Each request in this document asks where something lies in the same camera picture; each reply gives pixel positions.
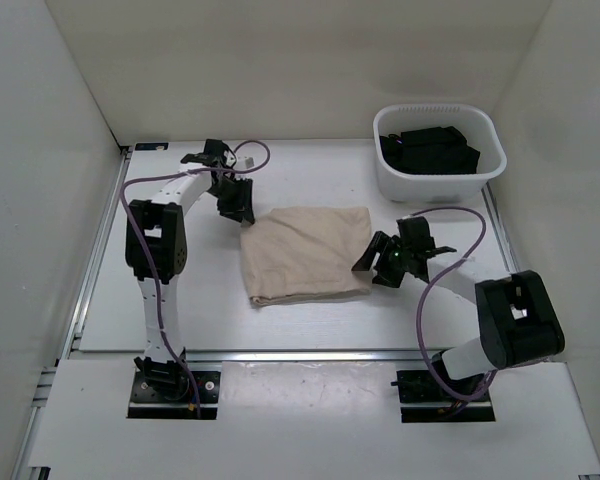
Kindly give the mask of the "beige trousers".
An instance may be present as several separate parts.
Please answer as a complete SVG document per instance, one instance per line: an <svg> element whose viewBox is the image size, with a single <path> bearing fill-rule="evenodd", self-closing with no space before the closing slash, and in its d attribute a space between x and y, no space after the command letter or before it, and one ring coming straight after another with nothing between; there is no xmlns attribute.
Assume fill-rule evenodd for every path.
<svg viewBox="0 0 600 480"><path fill-rule="evenodd" d="M355 273L372 238L366 207L275 208L240 235L241 270L255 307L344 299L371 292Z"/></svg>

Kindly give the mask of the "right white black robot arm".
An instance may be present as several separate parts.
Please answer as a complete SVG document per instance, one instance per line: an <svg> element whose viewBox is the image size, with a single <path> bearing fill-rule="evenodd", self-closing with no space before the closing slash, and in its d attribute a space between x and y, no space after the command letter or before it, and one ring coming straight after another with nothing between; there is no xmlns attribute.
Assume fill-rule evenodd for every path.
<svg viewBox="0 0 600 480"><path fill-rule="evenodd" d="M397 234L376 232L355 272L371 271L376 285L400 287L410 275L425 288L416 306L416 338L428 370L429 387L440 399L469 402L482 397L494 375L564 351L565 335L541 276L532 270L503 273L439 246L427 220L398 220ZM440 287L471 302L477 312L476 338L435 355L424 342L423 313L430 292Z"/></svg>

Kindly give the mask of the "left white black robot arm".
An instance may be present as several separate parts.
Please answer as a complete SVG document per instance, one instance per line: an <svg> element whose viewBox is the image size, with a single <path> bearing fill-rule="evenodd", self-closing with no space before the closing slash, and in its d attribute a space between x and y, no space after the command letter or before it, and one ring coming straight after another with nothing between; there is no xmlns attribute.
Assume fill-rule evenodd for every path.
<svg viewBox="0 0 600 480"><path fill-rule="evenodd" d="M146 348L135 360L144 381L170 401L185 401L200 410L198 382L187 365L181 339L177 293L188 259L185 216L208 194L219 214L253 224L253 180L261 169L251 157L239 157L225 144L187 154L176 173L127 180L120 203L127 216L125 261L141 291Z"/></svg>

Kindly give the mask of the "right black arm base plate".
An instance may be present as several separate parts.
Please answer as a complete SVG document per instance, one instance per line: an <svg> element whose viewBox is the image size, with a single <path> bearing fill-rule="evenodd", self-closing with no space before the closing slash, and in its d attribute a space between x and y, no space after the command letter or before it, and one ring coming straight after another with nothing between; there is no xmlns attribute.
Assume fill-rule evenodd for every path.
<svg viewBox="0 0 600 480"><path fill-rule="evenodd" d="M489 393L465 404L445 392L427 370L398 370L396 387L403 424L489 423L496 420Z"/></svg>

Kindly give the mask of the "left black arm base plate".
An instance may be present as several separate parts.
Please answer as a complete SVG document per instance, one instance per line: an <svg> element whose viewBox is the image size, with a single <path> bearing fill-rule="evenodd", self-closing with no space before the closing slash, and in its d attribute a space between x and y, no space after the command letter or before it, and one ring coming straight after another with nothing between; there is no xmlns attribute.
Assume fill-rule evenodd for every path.
<svg viewBox="0 0 600 480"><path fill-rule="evenodd" d="M156 390L145 380L144 374L134 375L127 417L148 420L215 420L221 387L221 372L211 370L193 371L200 394L200 408L190 407L193 388L189 378L184 376L185 386L175 393Z"/></svg>

